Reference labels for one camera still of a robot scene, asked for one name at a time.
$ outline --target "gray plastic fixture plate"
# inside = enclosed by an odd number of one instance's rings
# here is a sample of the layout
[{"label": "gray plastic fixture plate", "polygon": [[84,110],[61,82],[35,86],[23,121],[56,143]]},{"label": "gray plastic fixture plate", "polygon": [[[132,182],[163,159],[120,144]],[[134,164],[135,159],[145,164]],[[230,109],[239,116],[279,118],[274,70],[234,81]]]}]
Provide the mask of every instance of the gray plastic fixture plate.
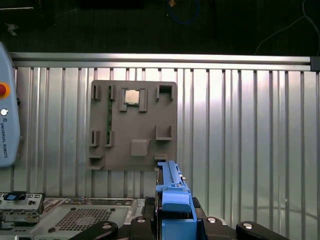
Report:
[{"label": "gray plastic fixture plate", "polygon": [[94,80],[88,167],[153,171],[175,161],[177,107],[175,82]]}]

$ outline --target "dark background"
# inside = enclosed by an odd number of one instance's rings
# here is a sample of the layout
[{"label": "dark background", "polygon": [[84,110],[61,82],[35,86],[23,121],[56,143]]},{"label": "dark background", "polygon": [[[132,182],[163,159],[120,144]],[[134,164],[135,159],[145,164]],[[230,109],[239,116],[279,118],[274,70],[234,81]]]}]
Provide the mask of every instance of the dark background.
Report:
[{"label": "dark background", "polygon": [[[302,0],[200,0],[198,17],[178,24],[169,15],[167,0],[100,1],[141,6],[88,10],[76,0],[45,0],[42,7],[54,26],[30,23],[17,36],[2,31],[0,40],[10,52],[253,55],[263,39],[303,16]],[[175,1],[177,18],[194,16],[195,0]],[[305,11],[319,28],[320,0],[307,0]],[[267,40],[257,54],[314,56],[317,50],[318,35],[304,18]]]}]

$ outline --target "gray cube block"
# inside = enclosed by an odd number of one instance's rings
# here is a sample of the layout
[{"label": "gray cube block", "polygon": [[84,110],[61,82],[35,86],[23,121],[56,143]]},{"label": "gray cube block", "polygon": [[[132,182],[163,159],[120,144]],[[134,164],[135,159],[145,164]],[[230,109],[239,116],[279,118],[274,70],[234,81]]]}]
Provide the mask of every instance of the gray cube block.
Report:
[{"label": "gray cube block", "polygon": [[145,157],[148,154],[150,140],[149,139],[134,139],[131,141],[131,156]]}]

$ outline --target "aluminum rail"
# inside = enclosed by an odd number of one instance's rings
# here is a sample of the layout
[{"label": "aluminum rail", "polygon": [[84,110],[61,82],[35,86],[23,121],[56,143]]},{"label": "aluminum rail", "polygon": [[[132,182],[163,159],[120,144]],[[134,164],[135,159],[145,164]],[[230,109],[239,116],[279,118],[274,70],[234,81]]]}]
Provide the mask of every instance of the aluminum rail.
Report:
[{"label": "aluminum rail", "polygon": [[310,57],[200,54],[12,52],[17,67],[169,68],[310,71]]}]

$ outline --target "universal robots logo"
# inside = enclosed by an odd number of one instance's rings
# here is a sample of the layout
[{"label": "universal robots logo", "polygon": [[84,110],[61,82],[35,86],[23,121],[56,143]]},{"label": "universal robots logo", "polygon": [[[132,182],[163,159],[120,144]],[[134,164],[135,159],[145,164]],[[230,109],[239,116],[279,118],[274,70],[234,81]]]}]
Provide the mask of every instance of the universal robots logo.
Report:
[{"label": "universal robots logo", "polygon": [[2,138],[2,147],[3,147],[3,155],[4,158],[8,158],[7,152],[7,141],[6,141],[6,131],[5,131],[5,123],[7,122],[7,118],[3,118],[3,122],[0,124],[1,126],[1,138]]}]

